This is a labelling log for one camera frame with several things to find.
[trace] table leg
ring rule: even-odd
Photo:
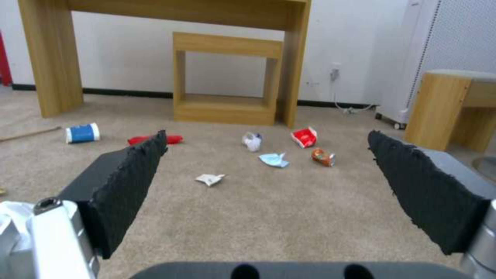
[[[453,142],[484,152],[496,129],[496,108],[465,108],[453,132]]]
[[[83,103],[72,16],[67,0],[19,0],[41,115]]]
[[[307,3],[292,5],[289,9],[288,29],[284,36],[283,70],[276,116],[290,128],[295,123],[310,5],[310,0]]]

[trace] small wooden shelf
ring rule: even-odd
[[[274,113],[263,98],[185,94],[174,108],[180,121],[273,125]]]
[[[174,33],[174,120],[273,125],[283,44],[278,41]],[[186,52],[266,57],[263,97],[186,94]]]

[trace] red plastic bag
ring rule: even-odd
[[[317,132],[312,127],[294,131],[291,137],[301,148],[310,147],[317,142]]]
[[[133,137],[127,140],[129,145],[135,145],[142,141],[147,140],[149,137]],[[167,144],[176,144],[183,141],[183,137],[175,135],[175,136],[167,136]]]

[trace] red object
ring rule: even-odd
[[[301,148],[310,147],[317,142],[317,132],[312,127],[294,131],[291,137]]]
[[[12,83],[12,76],[10,75],[10,69],[8,68],[7,53],[5,52],[5,47],[3,46],[1,32],[0,32],[0,75],[1,75],[1,81],[5,86],[8,86]]]
[[[129,143],[129,145],[135,145],[135,144],[138,144],[142,141],[145,141],[149,138],[150,136],[148,137],[133,137],[133,138],[130,138],[127,140],[127,142]],[[167,144],[177,144],[177,143],[180,143],[183,141],[183,137],[181,136],[167,136]]]

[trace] wooden table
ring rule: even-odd
[[[19,0],[41,115],[83,103],[71,11],[285,31],[277,118],[295,121],[311,0]]]
[[[428,71],[405,140],[445,151],[451,142],[484,152],[496,129],[496,74]]]

